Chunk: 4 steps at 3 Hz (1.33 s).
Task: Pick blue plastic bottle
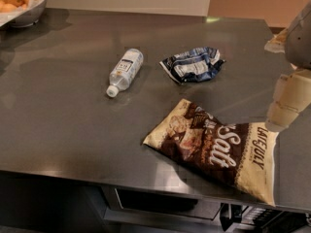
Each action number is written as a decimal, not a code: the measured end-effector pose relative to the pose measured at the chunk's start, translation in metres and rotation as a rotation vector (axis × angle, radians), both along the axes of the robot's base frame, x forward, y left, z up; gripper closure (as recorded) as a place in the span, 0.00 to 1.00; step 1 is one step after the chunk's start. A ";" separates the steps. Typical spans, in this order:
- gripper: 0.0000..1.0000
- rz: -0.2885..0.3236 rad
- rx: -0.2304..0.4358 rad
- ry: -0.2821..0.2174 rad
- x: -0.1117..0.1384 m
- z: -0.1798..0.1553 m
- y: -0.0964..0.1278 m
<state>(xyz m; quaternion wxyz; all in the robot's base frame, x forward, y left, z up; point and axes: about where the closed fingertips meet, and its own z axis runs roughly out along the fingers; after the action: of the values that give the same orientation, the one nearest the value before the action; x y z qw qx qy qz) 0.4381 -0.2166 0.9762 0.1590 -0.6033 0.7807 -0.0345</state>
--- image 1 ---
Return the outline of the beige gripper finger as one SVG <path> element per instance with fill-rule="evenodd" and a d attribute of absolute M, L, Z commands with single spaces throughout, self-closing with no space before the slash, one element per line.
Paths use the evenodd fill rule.
<path fill-rule="evenodd" d="M 288 29 L 283 29 L 280 33 L 270 39 L 264 46 L 264 49 L 273 53 L 284 53 L 285 43 L 288 36 Z"/>
<path fill-rule="evenodd" d="M 310 104 L 311 71 L 297 69 L 290 75 L 281 75 L 267 112 L 266 128 L 272 132 L 287 129 Z"/>

